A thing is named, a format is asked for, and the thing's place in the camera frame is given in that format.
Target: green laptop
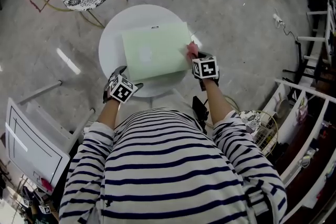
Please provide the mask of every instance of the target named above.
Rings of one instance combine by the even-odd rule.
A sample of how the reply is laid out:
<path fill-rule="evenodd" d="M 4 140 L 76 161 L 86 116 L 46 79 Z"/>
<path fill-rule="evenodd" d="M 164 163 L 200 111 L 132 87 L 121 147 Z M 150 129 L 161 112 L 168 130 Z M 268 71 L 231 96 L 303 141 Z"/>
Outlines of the green laptop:
<path fill-rule="evenodd" d="M 130 79 L 133 81 L 189 69 L 187 23 L 153 25 L 122 33 Z"/>

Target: gray floor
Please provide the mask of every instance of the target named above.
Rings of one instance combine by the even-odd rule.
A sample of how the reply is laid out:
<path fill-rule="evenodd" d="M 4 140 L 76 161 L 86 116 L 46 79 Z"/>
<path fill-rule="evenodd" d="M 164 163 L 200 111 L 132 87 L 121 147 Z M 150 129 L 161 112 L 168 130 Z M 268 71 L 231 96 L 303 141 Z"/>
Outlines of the gray floor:
<path fill-rule="evenodd" d="M 18 99 L 57 80 L 64 85 L 38 102 L 65 128 L 73 130 L 91 107 L 98 116 L 106 82 L 98 59 L 102 29 L 75 12 L 46 7 L 40 13 L 29 0 L 1 1 L 2 130 L 8 97 Z M 32 1 L 42 8 L 42 0 Z M 217 56 L 223 93 L 244 110 L 259 108 L 274 86 L 273 78 L 297 65 L 297 47 L 291 36 L 276 29 L 275 9 L 287 30 L 295 35 L 309 32 L 306 0 L 107 0 L 94 13 L 106 24 L 118 12 L 139 4 L 163 6 L 188 23 L 203 50 Z M 81 70 L 79 75 L 63 62 L 57 48 Z M 204 98 L 191 74 L 178 90 L 187 100 L 196 94 Z"/>

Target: table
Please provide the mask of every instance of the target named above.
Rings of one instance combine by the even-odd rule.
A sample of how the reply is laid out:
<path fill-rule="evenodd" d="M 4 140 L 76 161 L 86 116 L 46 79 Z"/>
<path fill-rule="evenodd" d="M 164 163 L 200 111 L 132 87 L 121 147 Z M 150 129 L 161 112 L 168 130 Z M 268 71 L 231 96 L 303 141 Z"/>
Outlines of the table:
<path fill-rule="evenodd" d="M 115 15 L 106 25 L 99 41 L 99 62 L 105 76 L 109 78 L 119 66 L 126 66 L 126 56 L 122 41 L 122 32 L 144 26 L 179 23 L 182 20 L 170 10 L 155 5 L 138 5 L 123 10 Z M 175 88 L 187 71 L 149 78 L 142 82 L 143 88 L 136 92 L 136 97 L 154 97 Z"/>

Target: striped shirt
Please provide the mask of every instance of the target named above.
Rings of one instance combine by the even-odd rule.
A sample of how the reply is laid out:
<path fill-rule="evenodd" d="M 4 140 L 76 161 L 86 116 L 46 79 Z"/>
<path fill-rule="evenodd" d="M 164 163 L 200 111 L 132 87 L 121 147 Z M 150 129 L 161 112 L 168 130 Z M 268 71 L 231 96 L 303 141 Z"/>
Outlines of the striped shirt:
<path fill-rule="evenodd" d="M 60 223 L 257 223 L 287 208 L 278 173 L 231 111 L 213 139 L 176 110 L 95 122 L 71 161 Z"/>

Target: rack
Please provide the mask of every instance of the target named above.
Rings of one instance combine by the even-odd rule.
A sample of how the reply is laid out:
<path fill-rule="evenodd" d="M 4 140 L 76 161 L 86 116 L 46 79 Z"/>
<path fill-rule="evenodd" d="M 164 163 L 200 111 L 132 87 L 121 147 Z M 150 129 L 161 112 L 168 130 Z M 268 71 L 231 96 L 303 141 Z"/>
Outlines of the rack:
<path fill-rule="evenodd" d="M 285 171 L 280 175 L 281 180 L 284 180 L 288 176 L 292 177 L 291 180 L 298 174 L 299 170 L 297 169 L 300 160 L 303 158 L 304 154 L 306 153 L 307 149 L 309 148 L 309 145 L 311 141 L 314 138 L 317 138 L 319 135 L 319 131 L 321 129 L 321 124 L 323 122 L 323 118 L 325 115 L 325 112 L 327 111 L 328 105 L 330 102 L 336 103 L 336 98 L 333 98 L 329 95 L 326 95 L 324 93 L 315 91 L 314 89 L 303 87 L 294 83 L 290 83 L 287 81 L 275 79 L 275 82 L 278 84 L 278 88 L 273 94 L 273 96 L 270 98 L 269 102 L 264 107 L 263 111 L 266 112 L 272 112 L 275 111 L 276 104 L 280 101 L 279 93 L 282 96 L 286 96 L 289 92 L 290 88 L 301 90 L 300 95 L 298 96 L 292 110 L 289 112 L 287 117 L 285 118 L 283 124 L 279 128 L 279 134 L 278 134 L 278 142 L 279 143 L 290 143 L 290 141 L 295 136 L 295 120 L 296 120 L 296 111 L 300 106 L 300 102 L 302 101 L 302 98 L 306 96 L 307 93 L 312 94 L 316 97 L 319 97 L 324 100 L 323 107 L 320 111 L 320 114 L 316 120 L 316 123 L 314 124 L 314 127 L 312 131 L 310 132 L 309 136 L 307 137 L 305 143 L 302 145 L 299 152 L 296 154 L 294 159 L 291 161 L 291 163 L 288 165 L 288 167 L 285 169 Z M 326 173 L 332 168 L 334 165 L 334 162 L 336 162 L 336 149 L 334 150 L 332 156 L 328 160 L 325 168 L 323 169 L 322 173 L 319 175 L 316 182 L 313 184 L 313 186 L 308 190 L 306 195 L 292 208 L 283 218 L 282 223 L 286 222 L 297 210 L 303 206 L 312 196 L 316 195 L 319 190 L 321 189 L 321 186 L 324 184 L 324 178 Z"/>

